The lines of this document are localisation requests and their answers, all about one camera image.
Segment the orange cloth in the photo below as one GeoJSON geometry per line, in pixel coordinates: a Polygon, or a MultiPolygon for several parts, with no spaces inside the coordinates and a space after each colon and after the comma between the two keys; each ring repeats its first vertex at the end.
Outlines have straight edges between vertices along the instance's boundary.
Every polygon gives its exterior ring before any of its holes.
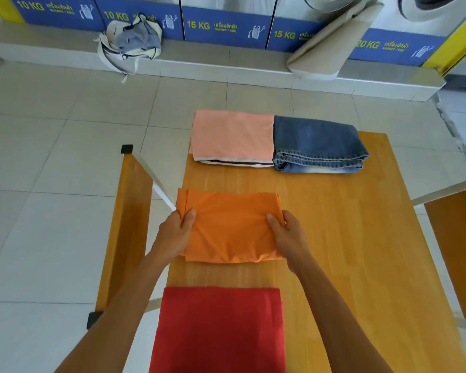
{"type": "Polygon", "coordinates": [[[284,221],[280,195],[271,192],[235,194],[179,188],[176,207],[181,218],[196,211],[186,261],[259,263],[281,260],[266,216],[284,221]]]}

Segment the person's left forearm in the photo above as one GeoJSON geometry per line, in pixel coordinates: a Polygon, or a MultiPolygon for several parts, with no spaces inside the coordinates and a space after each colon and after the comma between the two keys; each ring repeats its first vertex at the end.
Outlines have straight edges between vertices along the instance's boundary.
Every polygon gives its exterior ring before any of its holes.
{"type": "Polygon", "coordinates": [[[172,259],[152,249],[54,373],[122,373],[151,294],[172,259]]]}

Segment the folded blue jeans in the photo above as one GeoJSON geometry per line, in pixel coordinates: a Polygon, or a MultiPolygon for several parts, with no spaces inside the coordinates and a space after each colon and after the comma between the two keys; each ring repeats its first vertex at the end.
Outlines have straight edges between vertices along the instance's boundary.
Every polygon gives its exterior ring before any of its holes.
{"type": "Polygon", "coordinates": [[[354,174],[369,153],[353,125],[274,117],[274,169],[286,174],[354,174]]]}

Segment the pink folded cloth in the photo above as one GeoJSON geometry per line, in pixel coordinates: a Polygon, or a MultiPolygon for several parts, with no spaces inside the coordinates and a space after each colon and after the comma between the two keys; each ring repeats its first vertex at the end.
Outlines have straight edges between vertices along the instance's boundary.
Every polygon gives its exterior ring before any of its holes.
{"type": "Polygon", "coordinates": [[[197,110],[191,128],[192,157],[272,162],[274,118],[225,110],[197,110]]]}

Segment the red folded cloth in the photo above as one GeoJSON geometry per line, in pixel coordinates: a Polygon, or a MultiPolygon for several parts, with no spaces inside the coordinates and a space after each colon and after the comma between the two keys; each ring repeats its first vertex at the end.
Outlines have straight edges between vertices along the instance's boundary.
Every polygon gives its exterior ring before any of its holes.
{"type": "Polygon", "coordinates": [[[164,289],[149,373],[285,372],[280,289],[164,289]]]}

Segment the silver washing machine blue panel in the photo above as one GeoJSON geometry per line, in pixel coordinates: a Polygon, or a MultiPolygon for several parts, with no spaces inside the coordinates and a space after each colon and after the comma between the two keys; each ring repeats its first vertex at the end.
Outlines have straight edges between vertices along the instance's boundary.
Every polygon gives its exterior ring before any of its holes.
{"type": "Polygon", "coordinates": [[[466,0],[379,0],[351,60],[422,66],[466,21],[466,0]]]}
{"type": "Polygon", "coordinates": [[[265,49],[277,0],[180,0],[188,42],[265,49]]]}
{"type": "Polygon", "coordinates": [[[293,53],[362,0],[277,0],[268,51],[293,53]]]}
{"type": "Polygon", "coordinates": [[[11,0],[28,24],[101,32],[105,24],[95,0],[11,0]]]}
{"type": "Polygon", "coordinates": [[[132,23],[139,14],[144,14],[149,21],[159,24],[162,39],[184,40],[180,0],[94,1],[106,26],[114,20],[132,23]]]}

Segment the white black-striped folded cloth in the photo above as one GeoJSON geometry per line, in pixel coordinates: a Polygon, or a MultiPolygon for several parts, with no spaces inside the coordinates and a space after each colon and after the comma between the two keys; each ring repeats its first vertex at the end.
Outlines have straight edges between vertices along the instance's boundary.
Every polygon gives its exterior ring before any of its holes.
{"type": "Polygon", "coordinates": [[[203,157],[193,157],[195,162],[212,164],[212,165],[223,165],[231,167],[246,167],[246,168],[272,168],[274,165],[272,162],[249,162],[249,161],[227,161],[224,159],[213,159],[203,157]]]}

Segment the blue-grey cloth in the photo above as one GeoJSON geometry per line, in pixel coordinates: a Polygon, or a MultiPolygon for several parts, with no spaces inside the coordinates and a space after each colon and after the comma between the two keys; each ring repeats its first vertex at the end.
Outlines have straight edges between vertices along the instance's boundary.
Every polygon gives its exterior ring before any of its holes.
{"type": "Polygon", "coordinates": [[[153,59],[161,53],[161,41],[161,27],[143,13],[132,24],[114,30],[113,45],[125,55],[147,55],[153,59]]]}

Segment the beige folded sheet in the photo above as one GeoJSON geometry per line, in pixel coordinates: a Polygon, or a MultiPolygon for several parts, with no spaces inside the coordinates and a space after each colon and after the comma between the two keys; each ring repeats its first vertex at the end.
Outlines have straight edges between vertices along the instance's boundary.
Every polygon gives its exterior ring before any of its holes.
{"type": "Polygon", "coordinates": [[[287,60],[288,70],[301,79],[332,81],[384,8],[379,0],[362,0],[329,23],[287,60]]]}

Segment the cream canvas tote bag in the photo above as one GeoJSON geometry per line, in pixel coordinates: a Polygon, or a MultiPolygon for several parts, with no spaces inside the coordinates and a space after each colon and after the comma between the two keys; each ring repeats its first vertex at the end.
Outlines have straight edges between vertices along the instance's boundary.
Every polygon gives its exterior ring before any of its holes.
{"type": "Polygon", "coordinates": [[[105,32],[99,34],[96,39],[98,43],[97,54],[105,64],[107,68],[111,71],[114,71],[118,74],[121,74],[122,80],[121,83],[125,84],[130,75],[135,75],[138,70],[139,62],[141,59],[153,60],[147,55],[136,55],[130,56],[121,54],[116,47],[113,45],[113,36],[114,30],[116,28],[122,28],[124,26],[130,25],[132,23],[120,22],[120,21],[111,21],[105,32]]]}

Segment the yellow pillar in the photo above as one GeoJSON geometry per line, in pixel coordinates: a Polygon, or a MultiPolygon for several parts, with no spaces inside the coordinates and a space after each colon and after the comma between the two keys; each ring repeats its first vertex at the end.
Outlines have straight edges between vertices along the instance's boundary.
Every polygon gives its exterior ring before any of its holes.
{"type": "Polygon", "coordinates": [[[441,76],[445,76],[465,57],[466,21],[442,43],[440,48],[421,67],[434,69],[441,76]]]}

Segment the wooden bench white frame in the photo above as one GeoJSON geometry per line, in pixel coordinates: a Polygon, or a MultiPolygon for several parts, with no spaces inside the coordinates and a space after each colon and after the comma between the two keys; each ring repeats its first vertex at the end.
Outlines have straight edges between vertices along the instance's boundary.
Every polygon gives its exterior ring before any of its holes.
{"type": "Polygon", "coordinates": [[[414,198],[430,224],[431,253],[456,324],[466,330],[466,181],[414,198]]]}
{"type": "Polygon", "coordinates": [[[108,236],[104,265],[95,304],[88,315],[87,330],[100,318],[145,256],[152,192],[176,210],[164,185],[146,161],[122,145],[123,162],[108,236]]]}

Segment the person's right hand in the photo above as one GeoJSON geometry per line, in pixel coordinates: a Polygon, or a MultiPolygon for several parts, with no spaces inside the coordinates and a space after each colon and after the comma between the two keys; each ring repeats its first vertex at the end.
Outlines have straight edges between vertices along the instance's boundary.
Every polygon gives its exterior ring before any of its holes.
{"type": "Polygon", "coordinates": [[[315,259],[310,251],[303,226],[300,221],[289,211],[283,210],[283,218],[286,222],[286,235],[275,237],[279,253],[286,258],[288,268],[296,275],[306,267],[312,267],[315,259]]]}

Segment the grey concrete plinth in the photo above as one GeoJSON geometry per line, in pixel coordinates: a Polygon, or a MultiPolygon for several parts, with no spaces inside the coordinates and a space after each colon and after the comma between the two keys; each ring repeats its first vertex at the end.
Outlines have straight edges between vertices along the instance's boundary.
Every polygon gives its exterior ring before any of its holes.
{"type": "MultiPolygon", "coordinates": [[[[49,66],[112,71],[97,53],[96,32],[0,23],[0,58],[49,66]]],[[[259,87],[427,101],[445,81],[431,68],[347,60],[334,80],[304,80],[288,71],[289,54],[163,40],[162,54],[141,59],[137,74],[259,87]]]]}

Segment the person's right forearm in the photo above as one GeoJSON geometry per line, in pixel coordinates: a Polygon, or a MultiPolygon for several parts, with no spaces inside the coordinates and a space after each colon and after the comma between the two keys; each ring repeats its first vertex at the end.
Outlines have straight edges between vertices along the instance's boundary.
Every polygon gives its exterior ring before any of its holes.
{"type": "Polygon", "coordinates": [[[287,262],[303,287],[331,373],[394,373],[315,259],[303,252],[287,262]]]}

